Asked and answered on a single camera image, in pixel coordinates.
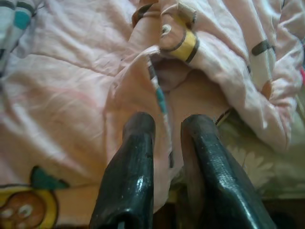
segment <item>pink blanket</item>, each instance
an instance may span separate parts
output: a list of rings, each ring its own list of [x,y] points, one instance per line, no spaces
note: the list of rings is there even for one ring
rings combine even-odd
[[[1,217],[10,223],[10,196],[26,190],[52,206],[42,227],[88,224],[104,169],[136,111],[156,122],[155,210],[183,166],[180,123],[190,114],[217,120],[233,107],[260,139],[285,150],[302,84],[304,6],[45,1],[1,79]]]

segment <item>yellow stripe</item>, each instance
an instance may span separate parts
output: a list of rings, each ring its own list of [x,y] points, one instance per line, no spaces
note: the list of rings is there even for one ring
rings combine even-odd
[[[187,58],[190,56],[195,44],[196,44],[195,35],[190,30],[186,30],[186,37],[184,42],[181,44],[181,46],[178,49],[170,52],[170,54],[182,61],[186,61]]]

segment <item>wrinkled fabric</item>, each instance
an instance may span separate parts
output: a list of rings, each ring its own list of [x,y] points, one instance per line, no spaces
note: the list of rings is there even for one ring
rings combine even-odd
[[[220,123],[233,107],[260,139],[286,149],[304,24],[298,0],[45,1],[1,79],[1,206],[20,192],[12,184],[26,185],[27,195],[57,199],[50,224],[88,224],[137,111],[156,122],[154,210],[183,167],[180,123],[191,114]]]

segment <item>green shape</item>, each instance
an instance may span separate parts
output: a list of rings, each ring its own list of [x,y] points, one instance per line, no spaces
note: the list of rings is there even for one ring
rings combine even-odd
[[[32,173],[30,176],[30,185],[33,188],[37,189],[62,189],[68,188],[69,184],[63,180],[56,179],[50,175],[48,175],[42,168],[39,166],[35,166],[32,169]]]

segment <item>bedding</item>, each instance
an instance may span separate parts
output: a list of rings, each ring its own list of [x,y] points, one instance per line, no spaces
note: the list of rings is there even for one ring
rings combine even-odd
[[[235,158],[255,161],[243,166],[268,171],[257,188],[271,181],[276,166],[268,152],[246,153],[253,151],[244,149],[248,142],[236,146],[240,134],[230,126],[240,124],[232,122],[232,110],[250,142],[264,142],[262,148],[278,157],[294,144],[302,1],[0,3],[9,15],[0,31],[0,212],[6,227],[88,224],[122,127],[137,111],[156,122],[154,210],[182,171],[180,123],[191,114],[223,126]],[[32,16],[22,26],[19,11]],[[14,221],[13,212],[24,205],[31,206],[24,211],[28,220]]]

